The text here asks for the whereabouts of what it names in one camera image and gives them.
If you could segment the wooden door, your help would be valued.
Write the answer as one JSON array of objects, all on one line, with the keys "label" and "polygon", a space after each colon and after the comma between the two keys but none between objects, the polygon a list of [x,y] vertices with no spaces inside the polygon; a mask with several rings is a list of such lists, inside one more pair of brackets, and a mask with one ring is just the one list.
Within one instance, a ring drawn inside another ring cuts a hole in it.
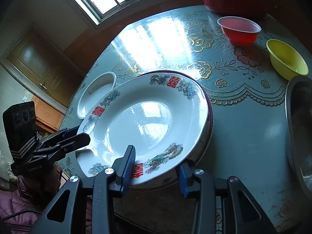
[{"label": "wooden door", "polygon": [[1,24],[1,66],[61,113],[85,76],[34,22],[22,28]]}]

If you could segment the green floral tablecloth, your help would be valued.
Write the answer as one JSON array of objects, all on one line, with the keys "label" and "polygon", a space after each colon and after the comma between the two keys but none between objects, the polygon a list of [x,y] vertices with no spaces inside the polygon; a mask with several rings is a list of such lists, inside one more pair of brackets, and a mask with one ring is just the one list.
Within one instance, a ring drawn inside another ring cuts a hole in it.
[{"label": "green floral tablecloth", "polygon": [[291,170],[286,154],[286,80],[272,67],[266,43],[284,41],[311,64],[311,47],[280,21],[267,16],[254,45],[231,45],[203,5],[163,12],[126,26],[96,55],[76,91],[62,127],[81,123],[78,101],[104,72],[122,84],[143,73],[170,69],[194,77],[213,105],[214,130],[199,165],[213,175],[239,177],[276,230],[292,233],[308,216],[311,203]]}]

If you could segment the purple jacket sleeve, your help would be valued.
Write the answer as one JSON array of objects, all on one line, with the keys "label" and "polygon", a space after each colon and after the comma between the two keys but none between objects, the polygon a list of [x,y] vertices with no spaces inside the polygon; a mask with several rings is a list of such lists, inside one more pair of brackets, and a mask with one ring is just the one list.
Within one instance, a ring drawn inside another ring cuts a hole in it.
[{"label": "purple jacket sleeve", "polygon": [[17,189],[1,191],[1,233],[28,233],[60,188],[58,172],[17,178]]}]

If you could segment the white rose pattern plate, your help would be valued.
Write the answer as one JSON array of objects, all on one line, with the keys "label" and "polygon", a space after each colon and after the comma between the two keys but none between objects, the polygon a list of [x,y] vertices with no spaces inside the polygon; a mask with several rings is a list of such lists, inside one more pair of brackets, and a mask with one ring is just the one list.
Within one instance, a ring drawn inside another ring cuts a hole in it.
[{"label": "white rose pattern plate", "polygon": [[106,72],[95,78],[85,89],[77,105],[77,117],[84,119],[100,98],[116,85],[116,74]]}]

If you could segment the red plastic bowl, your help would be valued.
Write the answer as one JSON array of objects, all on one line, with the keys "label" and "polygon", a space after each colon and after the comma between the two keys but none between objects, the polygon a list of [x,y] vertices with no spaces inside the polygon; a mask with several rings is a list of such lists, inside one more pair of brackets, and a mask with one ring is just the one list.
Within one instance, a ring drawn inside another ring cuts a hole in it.
[{"label": "red plastic bowl", "polygon": [[250,47],[262,31],[257,23],[237,16],[221,17],[217,23],[229,42],[239,47]]}]

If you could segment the white red-character pattern plate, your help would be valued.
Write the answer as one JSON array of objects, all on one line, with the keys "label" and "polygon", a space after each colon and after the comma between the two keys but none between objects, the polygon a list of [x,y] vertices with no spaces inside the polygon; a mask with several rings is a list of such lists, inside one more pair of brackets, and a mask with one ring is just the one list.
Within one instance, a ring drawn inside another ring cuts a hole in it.
[{"label": "white red-character pattern plate", "polygon": [[[204,128],[207,105],[204,96],[194,88],[185,96],[176,89],[180,80],[170,76],[148,74],[115,87],[87,113],[78,131],[90,136],[90,143],[76,151],[76,160],[87,177],[110,168],[122,157],[128,145],[136,150],[135,164],[150,160],[172,143],[183,144],[189,151],[195,146]],[[131,185],[141,184],[157,176],[131,179]]]}]

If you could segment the yellow plastic bowl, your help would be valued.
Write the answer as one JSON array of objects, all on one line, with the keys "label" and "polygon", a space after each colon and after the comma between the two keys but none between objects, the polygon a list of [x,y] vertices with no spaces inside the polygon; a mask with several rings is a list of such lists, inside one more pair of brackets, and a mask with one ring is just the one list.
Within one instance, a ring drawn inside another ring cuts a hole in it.
[{"label": "yellow plastic bowl", "polygon": [[309,75],[309,68],[304,58],[289,44],[277,39],[269,39],[266,47],[272,66],[286,80],[289,81],[297,75]]}]

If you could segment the stainless steel bowl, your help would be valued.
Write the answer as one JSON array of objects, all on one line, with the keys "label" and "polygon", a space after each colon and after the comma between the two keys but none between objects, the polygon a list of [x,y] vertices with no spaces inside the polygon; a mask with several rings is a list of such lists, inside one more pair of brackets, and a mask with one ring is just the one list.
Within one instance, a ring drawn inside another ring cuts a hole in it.
[{"label": "stainless steel bowl", "polygon": [[311,79],[293,77],[285,93],[286,152],[301,189],[311,199]]}]

